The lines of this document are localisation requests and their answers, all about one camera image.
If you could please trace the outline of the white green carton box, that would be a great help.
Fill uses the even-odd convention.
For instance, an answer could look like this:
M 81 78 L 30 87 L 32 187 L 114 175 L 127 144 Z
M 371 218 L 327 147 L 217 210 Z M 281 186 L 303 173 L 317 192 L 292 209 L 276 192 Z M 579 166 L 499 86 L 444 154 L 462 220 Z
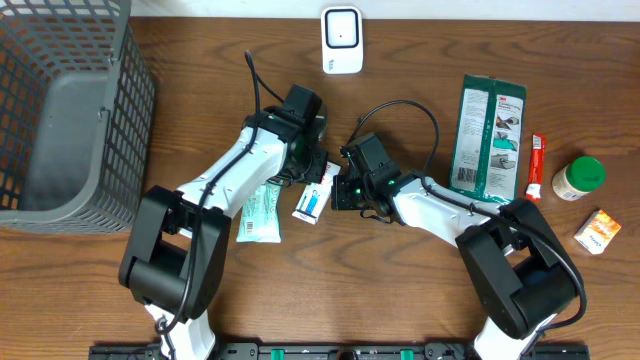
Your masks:
M 292 216 L 312 225 L 318 223 L 319 217 L 331 197 L 333 179 L 339 174 L 341 167 L 328 162 L 320 183 L 312 183 L 305 187 Z

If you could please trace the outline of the light teal wipes packet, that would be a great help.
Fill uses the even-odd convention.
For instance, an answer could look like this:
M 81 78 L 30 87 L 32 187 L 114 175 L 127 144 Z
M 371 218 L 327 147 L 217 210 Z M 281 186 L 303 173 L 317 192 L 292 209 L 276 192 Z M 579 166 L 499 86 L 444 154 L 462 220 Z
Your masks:
M 280 243 L 278 201 L 281 187 L 266 183 L 258 187 L 242 207 L 236 241 Z

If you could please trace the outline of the green white package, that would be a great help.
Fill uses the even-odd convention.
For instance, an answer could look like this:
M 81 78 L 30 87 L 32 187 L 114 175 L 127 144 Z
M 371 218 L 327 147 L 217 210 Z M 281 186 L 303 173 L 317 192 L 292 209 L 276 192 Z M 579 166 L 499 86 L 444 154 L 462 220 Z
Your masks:
M 449 188 L 475 200 L 516 198 L 527 88 L 465 75 Z

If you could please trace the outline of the orange red stick sachet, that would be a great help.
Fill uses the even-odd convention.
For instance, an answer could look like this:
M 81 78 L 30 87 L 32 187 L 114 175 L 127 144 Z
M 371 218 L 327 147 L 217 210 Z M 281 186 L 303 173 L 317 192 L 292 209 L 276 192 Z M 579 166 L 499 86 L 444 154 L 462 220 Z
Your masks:
M 541 200 L 546 143 L 544 135 L 540 133 L 532 134 L 532 151 L 525 197 L 534 203 L 538 203 Z

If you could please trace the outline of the green lid jar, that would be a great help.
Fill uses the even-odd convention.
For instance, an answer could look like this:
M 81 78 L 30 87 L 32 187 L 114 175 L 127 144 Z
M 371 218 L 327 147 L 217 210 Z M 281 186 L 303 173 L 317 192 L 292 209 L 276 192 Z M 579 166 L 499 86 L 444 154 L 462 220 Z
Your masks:
M 606 170 L 598 159 L 581 156 L 558 171 L 551 185 L 559 198 L 575 201 L 600 188 L 606 177 Z

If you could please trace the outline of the orange small box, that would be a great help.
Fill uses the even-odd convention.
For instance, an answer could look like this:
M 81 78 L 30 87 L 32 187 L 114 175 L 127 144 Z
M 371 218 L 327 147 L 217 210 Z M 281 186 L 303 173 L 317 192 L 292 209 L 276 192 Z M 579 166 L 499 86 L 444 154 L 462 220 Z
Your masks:
M 591 254 L 599 255 L 620 230 L 621 225 L 599 209 L 588 218 L 574 235 L 574 239 Z

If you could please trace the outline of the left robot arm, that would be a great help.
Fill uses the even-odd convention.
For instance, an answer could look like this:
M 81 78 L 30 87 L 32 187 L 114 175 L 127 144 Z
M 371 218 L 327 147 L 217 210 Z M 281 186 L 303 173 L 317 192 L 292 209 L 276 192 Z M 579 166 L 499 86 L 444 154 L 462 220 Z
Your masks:
M 206 359 L 216 347 L 207 309 L 222 280 L 232 220 L 270 180 L 319 183 L 328 153 L 321 98 L 299 85 L 281 105 L 247 116 L 234 145 L 175 190 L 142 197 L 120 264 L 119 283 L 144 305 L 166 359 Z

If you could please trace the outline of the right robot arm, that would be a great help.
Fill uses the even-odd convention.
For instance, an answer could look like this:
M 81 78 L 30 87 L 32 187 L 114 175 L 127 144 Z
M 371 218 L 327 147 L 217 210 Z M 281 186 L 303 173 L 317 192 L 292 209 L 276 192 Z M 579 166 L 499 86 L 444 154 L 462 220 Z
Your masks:
M 419 173 L 404 173 L 373 133 L 340 150 L 349 163 L 333 180 L 331 206 L 424 230 L 454 246 L 488 318 L 472 348 L 481 359 L 523 359 L 586 292 L 576 266 L 537 206 L 473 200 Z

